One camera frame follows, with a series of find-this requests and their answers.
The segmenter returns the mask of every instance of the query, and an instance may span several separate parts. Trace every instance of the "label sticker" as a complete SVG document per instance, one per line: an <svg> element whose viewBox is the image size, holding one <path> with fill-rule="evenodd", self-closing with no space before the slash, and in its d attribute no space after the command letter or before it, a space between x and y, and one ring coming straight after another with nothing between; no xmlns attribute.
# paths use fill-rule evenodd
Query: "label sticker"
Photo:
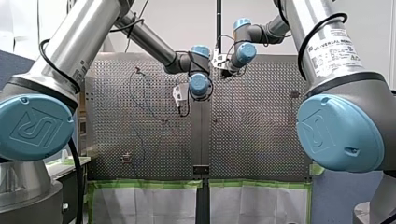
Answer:
<svg viewBox="0 0 396 224"><path fill-rule="evenodd" d="M344 66L362 68L361 58L346 30L331 29L328 38L311 41L307 49L317 77L326 77Z"/></svg>

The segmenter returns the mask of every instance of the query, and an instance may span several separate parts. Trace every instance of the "metal pole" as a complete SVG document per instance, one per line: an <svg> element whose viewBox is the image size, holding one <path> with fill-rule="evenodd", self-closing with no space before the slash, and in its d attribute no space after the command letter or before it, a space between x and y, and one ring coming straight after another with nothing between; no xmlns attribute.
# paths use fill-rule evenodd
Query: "metal pole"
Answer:
<svg viewBox="0 0 396 224"><path fill-rule="evenodd" d="M218 48L219 48L219 53L221 53L221 0L218 0L218 6L217 6L218 14L217 14L217 37L216 39L218 40Z"/></svg>

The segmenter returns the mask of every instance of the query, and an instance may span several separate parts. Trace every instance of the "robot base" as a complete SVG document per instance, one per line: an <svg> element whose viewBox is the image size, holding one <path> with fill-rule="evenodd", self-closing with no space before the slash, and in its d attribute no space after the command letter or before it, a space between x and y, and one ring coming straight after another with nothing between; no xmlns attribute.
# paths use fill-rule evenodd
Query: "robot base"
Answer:
<svg viewBox="0 0 396 224"><path fill-rule="evenodd" d="M49 192L40 198L0 207L1 223L62 224L62 184L54 182Z"/></svg>
<svg viewBox="0 0 396 224"><path fill-rule="evenodd" d="M353 224L378 224L395 214L395 211L396 174L386 171L373 199L369 203L360 203L355 207Z"/></svg>

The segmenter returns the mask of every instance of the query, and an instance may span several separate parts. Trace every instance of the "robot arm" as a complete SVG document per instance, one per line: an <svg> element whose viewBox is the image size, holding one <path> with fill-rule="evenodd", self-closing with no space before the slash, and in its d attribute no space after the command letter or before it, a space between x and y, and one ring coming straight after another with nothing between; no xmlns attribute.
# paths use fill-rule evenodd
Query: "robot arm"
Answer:
<svg viewBox="0 0 396 224"><path fill-rule="evenodd" d="M283 19L275 18L264 30L272 38L262 38L258 26L241 19L234 25L231 60L225 65L212 61L214 66L223 69L225 77L238 72L256 55L252 43L280 43L287 24L309 86L297 118L307 155L334 171L395 170L396 101L385 79L363 67L344 26L347 15L335 13L331 0L275 2Z"/></svg>
<svg viewBox="0 0 396 224"><path fill-rule="evenodd" d="M60 151L74 131L76 94L113 24L134 20L134 0L78 0L26 74L13 76L0 93L0 158L39 161ZM172 51L146 24L123 30L161 62L169 74L189 72L191 94L205 98L209 49Z"/></svg>
<svg viewBox="0 0 396 224"><path fill-rule="evenodd" d="M239 73L240 69L250 63L257 54L253 44L281 44L285 34L290 30L289 26L282 21L280 16L265 25L251 24L250 19L239 19L233 25L234 43L231 59L227 55L216 55L212 63L215 67L222 69L223 77L231 77Z"/></svg>
<svg viewBox="0 0 396 224"><path fill-rule="evenodd" d="M136 22L134 26L124 29L133 22ZM208 47L197 45L193 46L189 52L173 51L143 20L139 21L132 11L118 20L116 26L128 38L131 38L138 46L162 63L166 73L188 73L190 93L194 99L207 98L210 91L210 50Z"/></svg>

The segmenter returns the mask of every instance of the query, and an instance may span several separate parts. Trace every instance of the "white cloth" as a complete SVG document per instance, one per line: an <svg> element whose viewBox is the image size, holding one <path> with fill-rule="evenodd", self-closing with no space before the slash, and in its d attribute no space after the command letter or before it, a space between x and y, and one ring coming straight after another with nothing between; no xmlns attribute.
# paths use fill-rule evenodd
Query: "white cloth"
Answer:
<svg viewBox="0 0 396 224"><path fill-rule="evenodd" d="M93 224L195 224L197 189L97 189Z"/></svg>
<svg viewBox="0 0 396 224"><path fill-rule="evenodd" d="M210 219L216 224L307 224L308 189L210 188Z"/></svg>

